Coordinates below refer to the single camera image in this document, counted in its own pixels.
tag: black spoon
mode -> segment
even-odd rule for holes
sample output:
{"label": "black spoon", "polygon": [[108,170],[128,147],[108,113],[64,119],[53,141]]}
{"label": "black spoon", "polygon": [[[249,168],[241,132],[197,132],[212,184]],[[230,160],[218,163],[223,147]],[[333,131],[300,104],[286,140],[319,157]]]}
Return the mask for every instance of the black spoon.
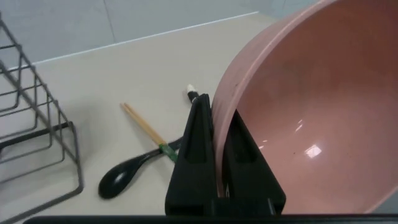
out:
{"label": "black spoon", "polygon": [[[169,143],[175,151],[180,149],[182,138]],[[126,160],[109,170],[99,182],[98,194],[103,199],[111,199],[118,196],[130,183],[138,169],[155,156],[163,154],[162,150],[154,149],[141,156]]]}

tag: wall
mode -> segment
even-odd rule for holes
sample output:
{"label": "wall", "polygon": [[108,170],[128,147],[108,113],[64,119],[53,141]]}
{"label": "wall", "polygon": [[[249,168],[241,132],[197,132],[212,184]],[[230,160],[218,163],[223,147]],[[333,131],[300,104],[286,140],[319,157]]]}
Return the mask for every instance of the wall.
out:
{"label": "wall", "polygon": [[[283,17],[315,0],[0,0],[33,62],[260,11]],[[0,45],[5,45],[0,33]],[[15,52],[0,52],[8,67]]]}

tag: pink bowl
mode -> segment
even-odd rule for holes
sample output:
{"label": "pink bowl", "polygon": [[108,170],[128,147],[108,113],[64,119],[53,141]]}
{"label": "pink bowl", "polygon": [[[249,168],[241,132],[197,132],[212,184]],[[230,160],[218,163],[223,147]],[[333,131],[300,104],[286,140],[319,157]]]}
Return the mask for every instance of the pink bowl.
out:
{"label": "pink bowl", "polygon": [[398,1],[320,1],[273,24],[232,61],[212,107],[218,177],[237,108],[284,213],[372,211],[398,186]]}

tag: chopsticks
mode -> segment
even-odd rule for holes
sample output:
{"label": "chopsticks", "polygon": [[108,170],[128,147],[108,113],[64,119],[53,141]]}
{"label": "chopsticks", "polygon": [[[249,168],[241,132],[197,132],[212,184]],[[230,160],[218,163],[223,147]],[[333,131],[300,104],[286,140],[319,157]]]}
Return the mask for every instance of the chopsticks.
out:
{"label": "chopsticks", "polygon": [[127,103],[121,103],[125,112],[135,120],[139,126],[149,135],[149,137],[160,147],[162,152],[166,154],[172,161],[177,161],[177,154],[170,148],[166,141]]}

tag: white countertop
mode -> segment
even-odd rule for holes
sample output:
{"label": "white countertop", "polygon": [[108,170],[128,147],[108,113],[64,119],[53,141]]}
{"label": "white countertop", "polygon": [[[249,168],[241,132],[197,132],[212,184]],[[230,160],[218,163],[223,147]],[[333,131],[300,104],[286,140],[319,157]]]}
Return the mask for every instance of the white countertop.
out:
{"label": "white countertop", "polygon": [[[212,99],[230,61],[273,22],[254,14],[39,63],[39,74],[77,127],[85,188],[37,215],[164,214],[174,166],[166,157],[144,166],[115,199],[98,197],[98,183],[110,168],[155,149],[119,103],[129,103],[166,141],[179,138],[190,111],[186,85]],[[64,166],[1,186],[0,221],[74,183]]]}

